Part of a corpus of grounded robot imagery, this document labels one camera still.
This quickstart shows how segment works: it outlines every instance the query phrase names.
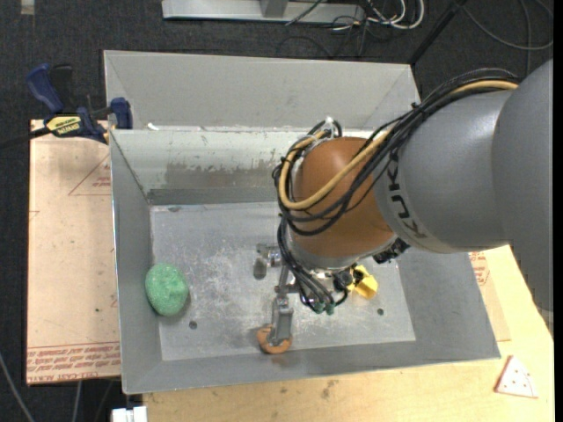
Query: cable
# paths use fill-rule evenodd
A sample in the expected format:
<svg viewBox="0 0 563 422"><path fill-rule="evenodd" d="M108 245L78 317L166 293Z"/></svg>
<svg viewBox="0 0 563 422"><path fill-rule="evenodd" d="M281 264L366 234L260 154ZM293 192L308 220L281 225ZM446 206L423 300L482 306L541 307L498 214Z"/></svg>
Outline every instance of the cable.
<svg viewBox="0 0 563 422"><path fill-rule="evenodd" d="M339 182L344 177L346 177L346 175L352 169L354 169L354 167L357 164L359 164L366 156L373 153L379 147L379 145L381 145L383 140L384 140L384 136L379 138L378 140L374 140L359 155L356 155L354 159L352 159L352 161L350 161L350 163L348 163L344 169L342 169L339 173L337 173L334 177L332 177L323 187L321 187L318 191L316 191L311 197L308 197L307 199L301 201L291 201L286 193L285 180L288 177L290 171L290 165L293 164L292 163L293 158L295 157L295 154L293 152L289 153L289 155L286 158L286 162L281 168L280 185L278 187L278 193L280 195L281 203L283 204L284 207L288 209L305 209L312 207L313 205L318 203L321 198L325 197L329 192L331 192L332 189L334 189L334 187L338 185ZM297 145L297 147L304 148L309 144L311 144L312 142L313 140L311 138L308 138L300 142Z"/></svg>
<svg viewBox="0 0 563 422"><path fill-rule="evenodd" d="M403 18L406 15L406 5L405 5L405 0L399 0L399 2L401 3L401 14L400 16L393 16L392 18L387 18L385 17L373 4L373 0L366 0L366 2L368 3L369 7L371 8L371 10L373 10L373 12L376 13L376 15L379 17L379 19L377 18L371 18L370 20L372 22L376 22L378 24L382 24L382 25L392 25L393 23L398 23L401 20L403 20Z"/></svg>
<svg viewBox="0 0 563 422"><path fill-rule="evenodd" d="M299 20L301 20L302 18L304 18L305 16L307 16L308 14L310 14L315 8L317 8L317 6L320 5L320 3L323 0L317 0L315 3L313 3L307 10L303 11L301 14L299 14L297 17L291 19L287 24L285 24L286 26L288 25L293 25L295 24L295 22L298 22Z"/></svg>
<svg viewBox="0 0 563 422"><path fill-rule="evenodd" d="M13 394L13 396L18 401L18 404L19 404L19 407L21 408L21 411L24 412L24 414L26 415L26 418L29 422L35 422L31 413L27 409L26 404L24 403L24 400L21 398L21 395L19 394L18 390L16 389L16 385L14 384L14 381L11 379L10 372L8 371L6 363L4 362L4 357L2 356L2 353L0 353L0 367L2 367L2 371L4 372L4 376L6 377L6 381L8 382L8 385L10 386L11 393Z"/></svg>
<svg viewBox="0 0 563 422"><path fill-rule="evenodd" d="M534 2L536 2L542 9L545 10L545 12L548 14L549 18L551 20L553 20L553 13L551 12L551 10L545 6L540 0L532 0ZM549 48L553 45L553 38L551 40L549 40L547 43L545 43L542 46L539 47L533 47L531 45L528 46L523 46L523 45L519 45L519 44L515 44L514 42L510 42L508 40L504 40L503 38L497 36L496 34L492 33L491 31L489 31L487 28L485 28L474 16L473 14L467 9L467 8L463 8L463 10L465 11L465 14L467 14L467 16L473 21L473 23L481 30L483 31L485 34L487 34L488 36L490 36L491 38L493 38L494 40L497 40L498 42L500 42L501 44L507 46L507 47L512 47L512 48L516 48L518 50L525 50L525 51L538 51L538 50L544 50L546 48Z"/></svg>
<svg viewBox="0 0 563 422"><path fill-rule="evenodd" d="M449 80L445 84L442 84L436 90L432 91L428 97L424 99L419 105L415 105L413 110L404 114L402 117L392 122L388 122L386 125L391 131L388 131L384 136L379 139L381 141L375 152L367 159L365 165L362 167L359 173L355 176L352 184L349 186L348 190L343 193L335 202L333 202L329 207L316 214L311 212L306 212L306 216L296 215L292 213L292 209L284 206L284 202L279 197L279 206L283 217L287 220L287 224L301 236L314 236L321 233L325 229L331 227L335 224L340 217L343 216L347 211L353 209L357 206L357 203L350 209L348 209L350 200L355 192L362 186L364 181L372 176L374 170L383 162L383 160L393 151L397 151L412 135L413 131L418 128L421 123L424 122L431 114L435 113L447 104L463 98L468 95L481 92L498 91L498 90L513 90L517 86L517 79L515 76L506 70L502 69L480 69L472 71L470 73L463 74L452 80ZM359 149L355 158L363 157L361 156L370 146L370 140L375 138L378 134L381 134L383 127L380 127L372 136L366 140L366 143ZM276 189L279 191L284 186L289 188L290 184L288 182L289 175L284 175L284 179L281 177L281 170L285 166L289 167L292 163L293 158L289 155L287 158L283 158L283 163L279 164L276 168L274 176L274 183ZM385 164L384 168L380 171L379 175L375 178L375 181L385 171L389 161ZM366 193L361 197L361 200L365 198ZM303 212L305 208L297 210L297 212ZM315 229L302 229L296 226L299 222L313 222L317 220L326 220L326 223Z"/></svg>
<svg viewBox="0 0 563 422"><path fill-rule="evenodd" d="M113 382L110 381L109 384L107 385L106 392L104 392L102 399L99 401L99 406L98 409L96 410L96 416L94 416L94 422L99 421L99 417L102 415L102 412L104 411L106 400L109 396L109 392L112 390L112 387L113 387Z"/></svg>
<svg viewBox="0 0 563 422"><path fill-rule="evenodd" d="M326 48L325 46L323 46L322 44L320 44L319 42L317 42L316 40L314 40L313 38L310 38L309 36L289 36L287 38L285 38L282 42L280 42L278 44L278 46L275 48L275 52L274 52L274 56L279 56L280 51L282 50L283 45L288 42L289 40L307 40L308 42L310 42L311 44L313 44L316 48L318 48L320 51L322 51L327 57L332 58L333 54L328 50L328 48Z"/></svg>
<svg viewBox="0 0 563 422"><path fill-rule="evenodd" d="M424 13L425 13L424 0L416 0L417 6L419 8L418 17L416 18L415 21L409 24L400 23L406 16L405 0L399 0L401 4L401 14L399 16L395 15L392 18L386 18L382 14L382 12L375 7L372 0L366 0L366 2L368 3L370 9L373 10L373 12L375 12L377 15L377 18L367 17L367 20L375 24L386 25L399 30L412 30L413 28L416 28L418 25L420 25L420 23L424 19Z"/></svg>
<svg viewBox="0 0 563 422"><path fill-rule="evenodd" d="M77 396L74 399L74 410L72 411L72 422L77 422L78 406L80 405L80 395L82 393L82 381L77 385Z"/></svg>

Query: triangle sticker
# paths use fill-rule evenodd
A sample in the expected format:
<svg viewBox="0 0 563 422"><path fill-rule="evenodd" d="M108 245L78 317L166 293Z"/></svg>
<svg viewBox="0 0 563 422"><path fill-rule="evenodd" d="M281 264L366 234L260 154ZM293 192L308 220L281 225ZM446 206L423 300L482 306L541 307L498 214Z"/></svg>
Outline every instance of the triangle sticker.
<svg viewBox="0 0 563 422"><path fill-rule="evenodd" d="M530 373L515 356L509 356L495 392L512 396L537 398L537 391Z"/></svg>

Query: yellow object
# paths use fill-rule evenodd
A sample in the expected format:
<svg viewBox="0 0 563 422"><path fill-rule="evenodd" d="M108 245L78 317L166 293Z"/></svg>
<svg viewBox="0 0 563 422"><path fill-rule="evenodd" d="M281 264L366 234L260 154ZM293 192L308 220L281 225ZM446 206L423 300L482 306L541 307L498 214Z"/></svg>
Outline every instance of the yellow object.
<svg viewBox="0 0 563 422"><path fill-rule="evenodd" d="M377 294L379 285L373 275L370 275L364 266L356 266L353 273L359 273L362 275L360 280L354 280L352 284L348 286L348 291L356 291L363 298L370 299Z"/></svg>
<svg viewBox="0 0 563 422"><path fill-rule="evenodd" d="M47 122L47 128L56 131L58 135L65 135L70 131L77 131L80 128L80 118L77 116L58 116Z"/></svg>

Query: yellow clamp label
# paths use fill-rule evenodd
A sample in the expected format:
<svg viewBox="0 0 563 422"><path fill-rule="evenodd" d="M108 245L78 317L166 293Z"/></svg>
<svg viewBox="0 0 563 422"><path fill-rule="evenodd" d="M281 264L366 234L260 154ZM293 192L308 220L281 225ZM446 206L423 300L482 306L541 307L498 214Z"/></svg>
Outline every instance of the yellow clamp label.
<svg viewBox="0 0 563 422"><path fill-rule="evenodd" d="M66 135L80 128L80 118L77 116L57 116L47 122L46 127L58 135Z"/></svg>

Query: black carpet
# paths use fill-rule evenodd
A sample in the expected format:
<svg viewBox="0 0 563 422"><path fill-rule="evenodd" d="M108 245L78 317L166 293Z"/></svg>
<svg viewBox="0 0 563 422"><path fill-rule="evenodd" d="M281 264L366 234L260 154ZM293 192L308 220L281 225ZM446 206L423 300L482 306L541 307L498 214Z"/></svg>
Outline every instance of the black carpet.
<svg viewBox="0 0 563 422"><path fill-rule="evenodd" d="M452 0L425 0L424 22L397 33L374 28L375 37L335 35L325 27L276 23L163 21L162 0L35 0L35 15L21 15L20 0L0 0L0 143L25 135L27 121L47 115L26 88L26 73L42 62L70 63L77 95L105 104L102 52L105 49L192 54L285 56L354 62L408 62ZM552 20L532 0L533 45L552 37ZM553 0L540 0L551 9ZM513 43L527 42L526 17L518 0L470 0L467 7L487 29ZM552 58L552 47L530 57L478 29L460 11L414 65L422 97L462 72L485 66L526 76ZM35 420L70 420L76 384L28 388L25 385L26 268L29 148L0 150L0 353ZM85 382L78 420L92 420L107 382ZM108 407L125 404L119 383ZM26 420L0 375L0 420Z"/></svg>

